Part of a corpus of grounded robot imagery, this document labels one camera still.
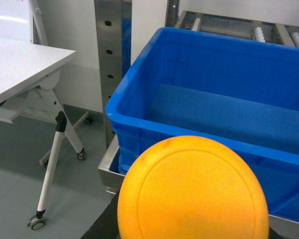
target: gray floor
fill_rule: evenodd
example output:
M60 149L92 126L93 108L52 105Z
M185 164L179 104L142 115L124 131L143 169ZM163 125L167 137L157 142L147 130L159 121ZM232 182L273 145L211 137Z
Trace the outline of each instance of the gray floor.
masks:
M76 131L87 160L78 161L68 140L63 141L46 225L38 231L27 227L45 174L38 161L50 149L54 129L53 124L24 117L14 124L0 122L0 239L79 239L111 200L97 170L106 151L103 125L82 124Z

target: metal rack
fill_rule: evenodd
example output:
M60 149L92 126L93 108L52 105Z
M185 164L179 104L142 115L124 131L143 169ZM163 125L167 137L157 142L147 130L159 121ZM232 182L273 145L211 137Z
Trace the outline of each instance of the metal rack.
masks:
M98 33L101 89L103 107L130 66L132 0L94 0ZM178 17L179 0L169 0L166 10L166 26L194 31L221 34L272 44L299 47L299 27L183 11ZM119 144L104 114L108 150L99 172L107 191L115 194L121 187L124 175L118 172ZM282 225L286 236L299 238L299 223L270 215L270 221Z

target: white table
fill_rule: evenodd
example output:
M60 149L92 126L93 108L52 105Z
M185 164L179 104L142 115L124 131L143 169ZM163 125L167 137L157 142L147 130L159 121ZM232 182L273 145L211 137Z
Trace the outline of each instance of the white table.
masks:
M0 103L74 58L75 51L0 38Z
M63 121L64 128L56 130L37 213L28 225L34 230L44 225L42 216L45 212L64 134L77 152L78 159L85 159L83 145L53 92L59 80L59 68L73 59L74 55L75 51L71 50L0 38L0 104L6 101L1 105L0 111L6 105L13 105L15 96L26 94L24 102L20 105L16 104L20 106L17 114L24 110L32 100L42 98L52 116L56 117L61 114L63 118L66 118Z

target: hole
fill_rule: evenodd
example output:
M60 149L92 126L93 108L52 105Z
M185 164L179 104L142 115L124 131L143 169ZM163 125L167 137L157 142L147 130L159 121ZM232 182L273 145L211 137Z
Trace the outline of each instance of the hole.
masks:
M112 26L112 23L111 23L110 21L105 21L104 24L105 24L106 26Z

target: black surface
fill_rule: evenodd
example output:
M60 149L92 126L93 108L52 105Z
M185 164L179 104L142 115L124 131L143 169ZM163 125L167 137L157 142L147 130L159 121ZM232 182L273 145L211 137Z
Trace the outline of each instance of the black surface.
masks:
M118 199L119 192L81 239L116 239L118 237Z

